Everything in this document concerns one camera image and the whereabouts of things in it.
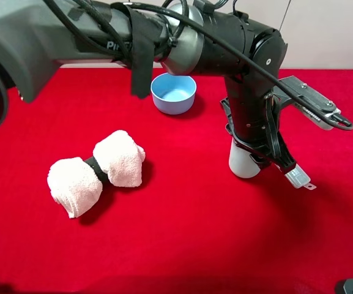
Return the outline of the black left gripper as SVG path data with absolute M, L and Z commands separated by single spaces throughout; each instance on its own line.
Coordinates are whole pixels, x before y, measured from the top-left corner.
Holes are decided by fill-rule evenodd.
M 275 164 L 285 175 L 296 166 L 279 131 L 280 101 L 273 96 L 273 83 L 263 78 L 225 77 L 227 98 L 221 101 L 228 133 L 236 146 L 259 167 Z

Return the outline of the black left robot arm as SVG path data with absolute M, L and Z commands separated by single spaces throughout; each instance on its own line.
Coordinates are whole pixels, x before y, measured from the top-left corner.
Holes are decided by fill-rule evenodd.
M 161 7 L 131 2 L 0 1 L 0 125 L 7 90 L 33 101 L 60 66 L 106 60 L 132 71 L 132 93 L 149 94 L 153 62 L 173 75 L 222 76 L 236 145 L 257 164 L 294 166 L 279 132 L 280 32 L 206 1 Z

